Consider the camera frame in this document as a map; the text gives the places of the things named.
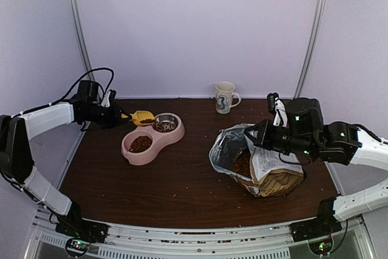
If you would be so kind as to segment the yellow plastic scoop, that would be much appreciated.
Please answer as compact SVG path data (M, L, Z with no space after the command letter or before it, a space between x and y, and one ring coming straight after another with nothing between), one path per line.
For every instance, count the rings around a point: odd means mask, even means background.
M146 111L146 110L137 110L134 113L130 113L130 116L122 116L122 118L131 118L131 122L136 125L136 126L145 126L141 125L139 123L139 120L146 119L146 118L152 118L155 119L155 116L153 115L152 112Z

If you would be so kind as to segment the pink double pet feeder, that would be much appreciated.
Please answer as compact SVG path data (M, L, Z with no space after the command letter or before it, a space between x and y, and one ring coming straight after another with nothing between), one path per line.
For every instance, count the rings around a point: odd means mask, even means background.
M178 115L174 113L160 113L156 116L156 119L162 122L174 121L176 128L171 132L162 133L155 130L153 126L143 126L129 132L121 142L121 154L131 165L142 166L152 162L163 148L183 138L185 128ZM139 136L147 136L152 143L145 151L133 153L129 151L130 146Z

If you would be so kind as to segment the pet food bag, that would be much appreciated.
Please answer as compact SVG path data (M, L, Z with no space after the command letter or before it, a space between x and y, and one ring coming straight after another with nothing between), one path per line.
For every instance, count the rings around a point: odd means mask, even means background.
M213 169L231 177L254 197L281 197L295 190L305 179L296 155L282 162L279 153L260 147L249 147L244 129L249 124L237 124L220 130L209 152ZM251 178L235 173L234 161L242 152L250 153Z

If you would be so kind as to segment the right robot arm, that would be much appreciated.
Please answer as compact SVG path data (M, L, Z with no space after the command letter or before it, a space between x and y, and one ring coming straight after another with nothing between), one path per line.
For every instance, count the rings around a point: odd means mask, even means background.
M363 165L387 170L387 140L360 124L342 121L325 124L319 101L296 98L284 110L276 108L279 98L270 94L268 109L274 119L245 129L254 146L289 155L303 155L311 162L321 160L345 166ZM387 180L346 196L326 199L319 204L311 231L322 236L334 225L349 218L387 206Z

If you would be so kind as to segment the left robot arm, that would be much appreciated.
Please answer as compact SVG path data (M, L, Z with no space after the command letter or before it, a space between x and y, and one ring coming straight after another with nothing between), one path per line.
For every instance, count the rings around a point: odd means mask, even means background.
M99 88L96 81L84 80L69 99L1 116L1 173L18 190L26 192L55 214L65 216L63 226L74 237L87 232L87 223L77 215L69 214L75 202L38 170L30 144L47 132L74 123L95 123L103 129L111 129L129 121L130 114L115 101L116 92L109 90L102 100L98 100Z

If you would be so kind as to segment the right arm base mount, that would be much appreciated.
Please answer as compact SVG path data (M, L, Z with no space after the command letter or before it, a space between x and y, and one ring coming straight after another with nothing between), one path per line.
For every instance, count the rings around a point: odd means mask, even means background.
M308 241L310 251L317 256L329 256L335 247L333 234L341 231L342 224L334 217L336 197L322 200L315 218L290 225L293 242Z

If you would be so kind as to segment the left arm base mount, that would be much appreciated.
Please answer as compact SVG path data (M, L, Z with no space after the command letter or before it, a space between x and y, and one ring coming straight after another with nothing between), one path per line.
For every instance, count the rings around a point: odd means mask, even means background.
M105 242L109 225L84 219L78 203L72 202L66 215L51 210L50 218L53 215L57 219L55 231L69 236L64 248L72 258L81 258L92 244Z

